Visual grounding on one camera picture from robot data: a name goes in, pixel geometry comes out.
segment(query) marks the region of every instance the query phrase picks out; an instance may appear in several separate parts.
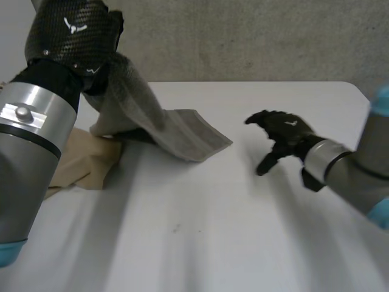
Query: table surface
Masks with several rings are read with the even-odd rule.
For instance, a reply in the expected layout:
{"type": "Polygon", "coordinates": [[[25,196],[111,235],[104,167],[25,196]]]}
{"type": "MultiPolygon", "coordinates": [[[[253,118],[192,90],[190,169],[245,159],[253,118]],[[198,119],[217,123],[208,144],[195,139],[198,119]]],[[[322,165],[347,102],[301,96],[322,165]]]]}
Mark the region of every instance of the table surface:
{"type": "MultiPolygon", "coordinates": [[[[151,83],[166,109],[193,108],[234,144],[202,164],[130,143],[104,191],[45,201],[3,292],[389,291],[389,236],[286,158],[253,174],[272,143],[245,118],[299,114],[354,148],[368,111],[343,82],[151,83]]],[[[97,113],[81,101],[76,127],[97,113]]]]}

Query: beige cloth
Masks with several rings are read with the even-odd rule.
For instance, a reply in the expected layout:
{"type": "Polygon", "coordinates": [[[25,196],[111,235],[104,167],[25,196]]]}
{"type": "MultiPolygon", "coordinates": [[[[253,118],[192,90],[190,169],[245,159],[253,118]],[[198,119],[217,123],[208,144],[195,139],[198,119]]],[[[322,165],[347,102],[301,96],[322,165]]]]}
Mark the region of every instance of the beige cloth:
{"type": "Polygon", "coordinates": [[[121,148],[120,142],[73,128],[45,199],[72,184],[102,189],[106,175],[120,159],[121,148]]]}

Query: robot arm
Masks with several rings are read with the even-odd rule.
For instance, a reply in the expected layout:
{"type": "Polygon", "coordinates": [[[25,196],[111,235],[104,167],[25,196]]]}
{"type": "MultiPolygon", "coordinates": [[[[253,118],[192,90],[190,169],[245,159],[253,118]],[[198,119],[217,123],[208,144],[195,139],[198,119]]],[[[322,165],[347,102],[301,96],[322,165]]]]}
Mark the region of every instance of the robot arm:
{"type": "Polygon", "coordinates": [[[26,42],[28,67],[0,94],[0,267],[14,262],[77,118],[100,94],[123,30],[99,0],[44,0],[26,42]]]}
{"type": "Polygon", "coordinates": [[[352,152],[317,136],[300,117],[262,111],[246,124],[263,128],[275,144],[256,169],[266,174],[280,158],[296,156],[304,167],[305,187],[318,192],[328,186],[382,229],[389,229],[389,88],[372,104],[359,146],[352,152]]]}

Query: concrete wall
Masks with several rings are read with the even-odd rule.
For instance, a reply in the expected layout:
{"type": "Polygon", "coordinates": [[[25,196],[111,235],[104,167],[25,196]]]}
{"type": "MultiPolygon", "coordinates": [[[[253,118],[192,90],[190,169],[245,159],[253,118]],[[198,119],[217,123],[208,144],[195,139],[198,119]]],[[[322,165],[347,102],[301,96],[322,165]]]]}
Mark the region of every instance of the concrete wall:
{"type": "MultiPolygon", "coordinates": [[[[149,81],[388,81],[387,0],[105,0],[125,16],[119,51],[149,81]]],[[[0,80],[24,66],[29,0],[0,9],[0,80]]]]}
{"type": "Polygon", "coordinates": [[[24,45],[35,11],[29,0],[0,3],[0,82],[7,82],[26,67],[24,45]]]}

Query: gray towel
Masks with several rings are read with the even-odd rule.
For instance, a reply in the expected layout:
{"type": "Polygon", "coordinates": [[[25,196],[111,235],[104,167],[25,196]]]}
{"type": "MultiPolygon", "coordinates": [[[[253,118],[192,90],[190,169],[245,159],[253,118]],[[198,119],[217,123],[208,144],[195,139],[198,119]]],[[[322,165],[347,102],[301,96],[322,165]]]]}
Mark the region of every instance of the gray towel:
{"type": "Polygon", "coordinates": [[[103,97],[86,100],[99,113],[90,129],[94,136],[125,133],[138,139],[144,129],[161,148],[186,161],[201,162],[232,141],[211,127],[195,110],[163,110],[132,62],[118,53],[110,59],[108,88],[103,97]]]}

